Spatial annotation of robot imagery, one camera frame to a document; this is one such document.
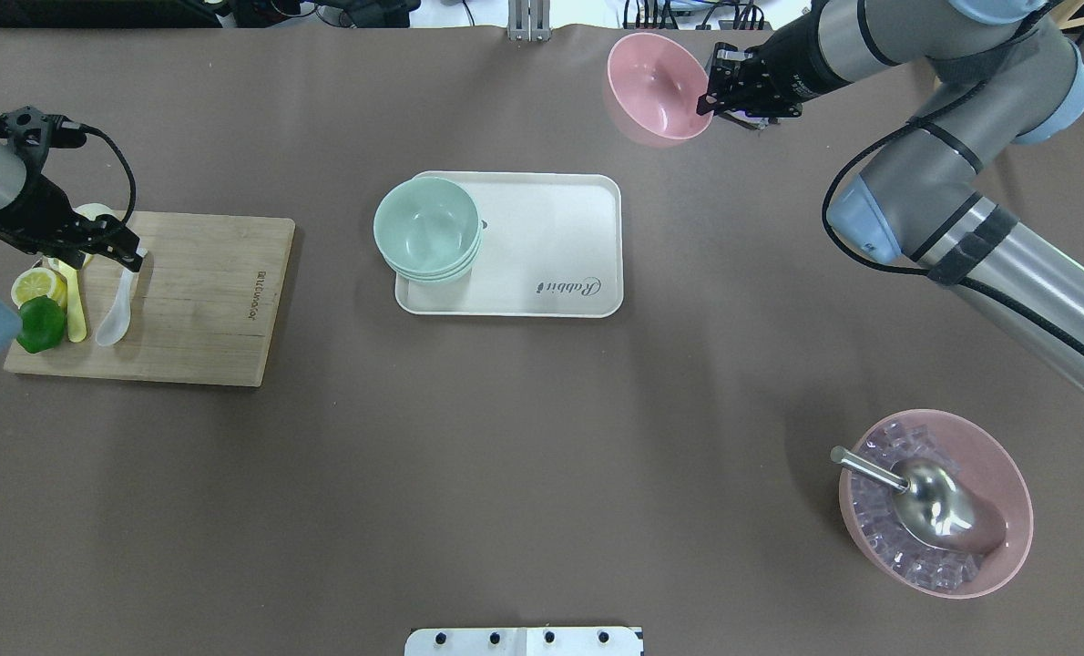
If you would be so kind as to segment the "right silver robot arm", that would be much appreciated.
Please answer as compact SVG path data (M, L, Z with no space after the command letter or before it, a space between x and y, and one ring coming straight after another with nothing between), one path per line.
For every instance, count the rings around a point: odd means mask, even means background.
M922 107L846 166L822 226L872 269L929 280L1084 393L1084 266L976 190L1005 147L1040 144L1084 112L1079 46L1050 1L816 1L761 46L717 43L700 115L796 118L805 101L929 63Z

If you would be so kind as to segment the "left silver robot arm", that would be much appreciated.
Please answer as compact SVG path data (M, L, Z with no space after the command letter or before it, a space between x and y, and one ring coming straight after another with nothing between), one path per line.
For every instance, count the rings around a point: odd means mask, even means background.
M101 138L120 162L128 179L128 205L121 217L100 211L85 215L43 173L50 149L81 147L87 137ZM128 227L137 200L137 182L128 160L113 138L99 128L63 115L24 107L0 115L0 241L10 248L55 258L73 270L83 267L88 254L121 266L118 298L129 303L145 260L139 239Z

